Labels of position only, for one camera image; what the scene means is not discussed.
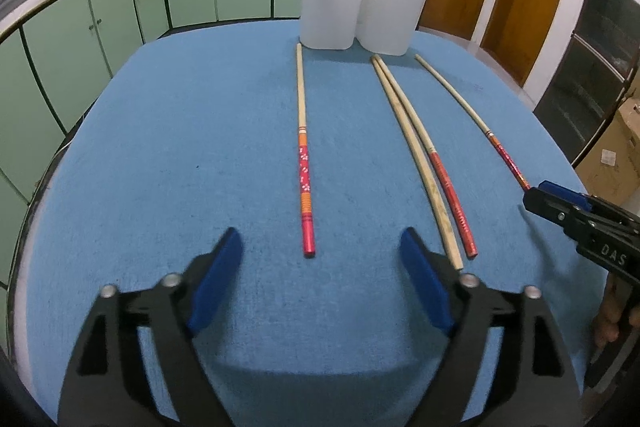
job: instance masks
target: human hand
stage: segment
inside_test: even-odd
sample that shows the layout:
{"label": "human hand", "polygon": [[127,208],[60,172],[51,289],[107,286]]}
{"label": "human hand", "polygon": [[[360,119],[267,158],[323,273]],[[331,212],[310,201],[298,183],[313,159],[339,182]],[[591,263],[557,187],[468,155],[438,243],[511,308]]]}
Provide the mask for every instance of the human hand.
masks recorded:
{"label": "human hand", "polygon": [[[607,276],[602,304],[600,304],[598,315],[593,319],[593,337],[598,347],[604,347],[618,338],[618,323],[625,308],[625,303],[620,302],[620,292],[616,295],[616,287],[619,283],[620,280],[612,273]],[[629,324],[634,328],[640,327],[640,305],[631,309]]]}

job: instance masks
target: metal screw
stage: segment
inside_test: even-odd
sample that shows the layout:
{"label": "metal screw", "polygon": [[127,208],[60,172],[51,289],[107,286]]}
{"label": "metal screw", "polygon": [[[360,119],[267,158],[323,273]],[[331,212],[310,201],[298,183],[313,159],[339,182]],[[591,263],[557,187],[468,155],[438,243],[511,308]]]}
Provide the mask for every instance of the metal screw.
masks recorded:
{"label": "metal screw", "polygon": [[162,286],[165,288],[173,288],[182,282],[182,276],[179,273],[168,273],[162,277]]}
{"label": "metal screw", "polygon": [[524,295],[529,297],[529,299],[540,299],[542,297],[542,292],[540,288],[535,286],[524,286]]}
{"label": "metal screw", "polygon": [[108,299],[109,297],[113,297],[116,295],[118,288],[113,284],[106,284],[102,288],[100,288],[100,297],[104,299]]}
{"label": "metal screw", "polygon": [[460,276],[460,284],[465,288],[477,288],[480,284],[480,280],[472,273],[463,273]]}

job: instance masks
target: blue tablecloth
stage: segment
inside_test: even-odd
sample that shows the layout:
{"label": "blue tablecloth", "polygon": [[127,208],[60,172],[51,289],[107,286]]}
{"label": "blue tablecloth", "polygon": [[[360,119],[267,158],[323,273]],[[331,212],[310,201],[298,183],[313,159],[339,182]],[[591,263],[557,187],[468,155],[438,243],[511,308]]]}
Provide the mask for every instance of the blue tablecloth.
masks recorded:
{"label": "blue tablecloth", "polygon": [[[302,255],[294,47],[298,22],[196,30],[139,49],[95,103],[50,183],[34,228],[28,350],[36,399],[56,416],[66,364],[98,288],[154,285],[209,251],[228,226],[245,254],[214,323],[194,341],[238,426],[404,425],[446,340],[399,264],[414,226],[442,251],[398,122],[357,43],[304,51],[317,251]],[[386,62],[456,188],[489,286],[542,288],[582,380],[604,272],[562,230],[522,206],[522,190],[473,121],[414,59],[459,90],[532,185],[583,190],[553,140],[478,60],[416,33]],[[467,415],[497,358],[491,335]],[[143,334],[162,412],[173,415]]]}

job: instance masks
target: plain wooden chopstick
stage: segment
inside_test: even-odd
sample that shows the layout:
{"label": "plain wooden chopstick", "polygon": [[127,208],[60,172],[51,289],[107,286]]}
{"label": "plain wooden chopstick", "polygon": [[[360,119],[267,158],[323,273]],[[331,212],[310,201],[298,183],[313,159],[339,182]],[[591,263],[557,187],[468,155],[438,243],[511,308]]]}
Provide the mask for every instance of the plain wooden chopstick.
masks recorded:
{"label": "plain wooden chopstick", "polygon": [[385,90],[386,97],[388,98],[391,108],[398,119],[404,138],[406,139],[409,149],[411,150],[411,154],[414,157],[418,172],[420,172],[420,178],[422,179],[424,188],[427,191],[429,200],[431,201],[431,208],[433,209],[433,214],[436,218],[438,229],[440,230],[440,237],[442,238],[447,258],[456,270],[462,270],[464,265],[462,264],[462,257],[460,255],[460,250],[458,249],[453,227],[451,226],[449,214],[444,205],[444,201],[442,200],[442,196],[440,195],[440,191],[438,190],[438,184],[433,176],[433,172],[431,172],[429,162],[427,161],[424,151],[420,145],[420,141],[415,134],[414,128],[409,122],[409,118],[404,112],[404,108],[402,107],[398,96],[394,92],[389,81],[386,79],[385,73],[383,72],[382,67],[380,67],[376,57],[371,57],[371,62],[373,63],[373,68],[376,70],[380,84],[382,84],[382,88]]}
{"label": "plain wooden chopstick", "polygon": [[509,170],[511,171],[511,174],[513,174],[513,177],[516,178],[516,181],[520,184],[520,187],[522,187],[522,190],[529,190],[531,188],[531,185],[529,185],[529,182],[527,182],[522,172],[520,172],[520,169],[518,169],[518,166],[511,159],[511,156],[509,156],[509,153],[505,150],[505,148],[502,146],[500,141],[495,137],[495,134],[492,133],[491,129],[489,129],[489,126],[487,126],[487,124],[484,123],[482,118],[478,116],[478,113],[474,111],[474,108],[471,107],[467,103],[467,101],[464,98],[462,98],[462,96],[460,96],[460,93],[457,92],[454,89],[454,87],[447,82],[447,79],[444,78],[444,76],[442,76],[440,73],[438,73],[426,60],[424,60],[424,58],[416,54],[415,59],[418,62],[420,62],[423,68],[429,71],[439,83],[442,84],[442,87],[444,87],[447,91],[451,93],[451,96],[453,96],[453,98],[457,100],[457,102],[467,112],[467,114],[471,117],[471,119],[474,122],[476,122],[476,125],[480,128],[482,133],[484,133],[484,135],[487,137],[489,142],[491,142],[491,145],[494,146],[494,149],[498,152],[502,160],[507,164]]}
{"label": "plain wooden chopstick", "polygon": [[471,229],[469,228],[469,223],[466,220],[465,212],[462,209],[462,205],[460,204],[460,200],[458,199],[456,190],[455,188],[453,188],[453,183],[451,182],[449,173],[444,167],[444,164],[440,159],[438,151],[436,151],[429,133],[427,133],[427,130],[424,128],[422,120],[420,120],[420,117],[415,112],[414,106],[404,94],[404,91],[398,84],[398,81],[396,81],[393,73],[391,73],[391,71],[385,64],[385,61],[382,60],[379,55],[374,55],[374,59],[378,61],[378,65],[380,66],[380,68],[382,68],[386,79],[389,81],[391,87],[396,92],[396,95],[402,103],[402,107],[404,107],[404,111],[409,117],[409,120],[411,120],[414,129],[418,133],[418,137],[420,137],[420,141],[422,142],[422,145],[424,145],[424,149],[427,151],[427,156],[431,161],[431,166],[433,166],[433,170],[436,172],[436,176],[440,181],[440,186],[442,187],[444,195],[447,198],[447,202],[449,203],[449,207],[451,208],[451,213],[453,214],[456,226],[458,227],[458,233],[460,234],[462,245],[465,248],[466,256],[469,259],[474,259],[478,255],[478,247],[476,247],[474,236],[471,233]]}

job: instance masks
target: table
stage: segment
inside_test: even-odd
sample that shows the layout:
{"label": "table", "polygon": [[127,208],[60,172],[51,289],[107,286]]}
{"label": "table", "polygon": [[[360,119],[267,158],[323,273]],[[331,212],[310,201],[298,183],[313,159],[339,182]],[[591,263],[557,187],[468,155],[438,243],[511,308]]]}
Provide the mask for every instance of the table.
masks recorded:
{"label": "table", "polygon": [[[194,341],[238,426],[404,425],[444,351],[399,263],[414,226],[442,251],[409,149],[355,44],[304,50],[317,256],[302,255],[297,162],[298,22],[175,34],[140,48],[68,148],[32,229],[27,341],[36,399],[55,417],[76,334],[98,288],[154,285],[209,251],[228,226],[244,259],[213,324]],[[480,130],[412,57],[464,96],[532,185],[583,190],[517,97],[462,48],[416,33],[387,57],[440,153],[475,234],[465,269],[489,286],[542,288],[581,381],[604,272],[562,230],[527,214],[522,190]],[[149,335],[145,362],[172,415]],[[492,331],[467,415],[497,360]]]}

